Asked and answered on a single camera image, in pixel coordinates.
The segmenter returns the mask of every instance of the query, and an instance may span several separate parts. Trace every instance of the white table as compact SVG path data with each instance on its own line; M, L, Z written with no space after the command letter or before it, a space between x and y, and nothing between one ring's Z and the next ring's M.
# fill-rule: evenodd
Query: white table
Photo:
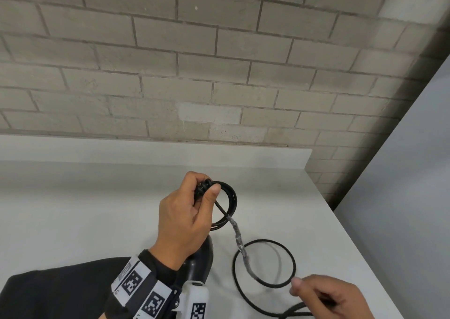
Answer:
M9 276L32 269L130 256L149 248L157 234L159 201L187 171L196 170L235 189L238 207L233 217L245 242L278 241L294 255L298 276L328 274L355 283L376 318L402 318L304 172L310 153L0 136L0 287ZM226 195L219 197L227 205ZM215 210L215 220L220 216ZM237 248L232 227L211 232L211 237L214 262L206 282L210 318L266 318L250 308L234 286L231 262ZM292 265L282 250L256 244L248 251L263 280L289 277ZM268 311L283 312L299 301L289 295L289 287L272 290L257 284L241 259L237 275L250 299Z

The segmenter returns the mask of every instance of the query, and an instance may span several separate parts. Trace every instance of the white tabletop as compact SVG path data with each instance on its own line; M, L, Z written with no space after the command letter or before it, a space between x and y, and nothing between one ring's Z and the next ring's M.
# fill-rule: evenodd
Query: white tabletop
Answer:
M300 169L0 162L0 287L13 274L131 256L149 248L157 234L159 201L192 169L235 189L233 217L245 242L278 241L294 255L298 276L328 274L355 283L376 318L402 318ZM219 197L226 205L226 196ZM220 217L218 211L214 217ZM211 237L214 262L206 282L210 317L265 318L234 286L231 262L237 248L231 225ZM267 282L282 282L292 270L288 256L276 251L266 244L248 249L253 269ZM289 295L289 287L272 290L257 284L239 258L237 275L244 292L267 311L283 312L299 302Z

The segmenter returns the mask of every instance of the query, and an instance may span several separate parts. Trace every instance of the wrist strap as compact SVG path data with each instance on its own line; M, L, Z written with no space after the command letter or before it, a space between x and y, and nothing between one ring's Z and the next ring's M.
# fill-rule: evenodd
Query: wrist strap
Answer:
M175 295L137 256L111 284L111 292L105 307L108 319L160 318Z

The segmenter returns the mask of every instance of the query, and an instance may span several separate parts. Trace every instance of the hand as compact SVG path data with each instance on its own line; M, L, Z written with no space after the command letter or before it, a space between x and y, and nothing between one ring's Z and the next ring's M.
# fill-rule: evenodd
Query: hand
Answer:
M195 187L208 178L202 173L186 173L180 188L159 204L158 238L149 251L175 271L200 248L211 229L212 209L221 186L214 184L194 204Z
M289 293L298 296L316 319L374 319L357 286L330 276L310 275L292 278ZM337 305L327 308L320 298L333 299Z

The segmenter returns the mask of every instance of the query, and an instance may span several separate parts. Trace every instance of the white label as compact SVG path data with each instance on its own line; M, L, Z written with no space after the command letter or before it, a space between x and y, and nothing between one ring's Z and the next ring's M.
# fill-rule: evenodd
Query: white label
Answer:
M120 283L123 281L123 279L128 275L128 272L132 270L132 268L138 263L139 259L137 256L132 256L131 259L128 261L127 265L122 269L119 276L114 280L114 282L111 284L111 292L115 292L117 287L119 287Z
M150 274L150 270L141 261L128 273L120 286L114 292L117 300L122 306L125 306L128 300L136 292L136 289L142 284L145 278Z
M171 288L158 280L133 319L155 319L171 292Z

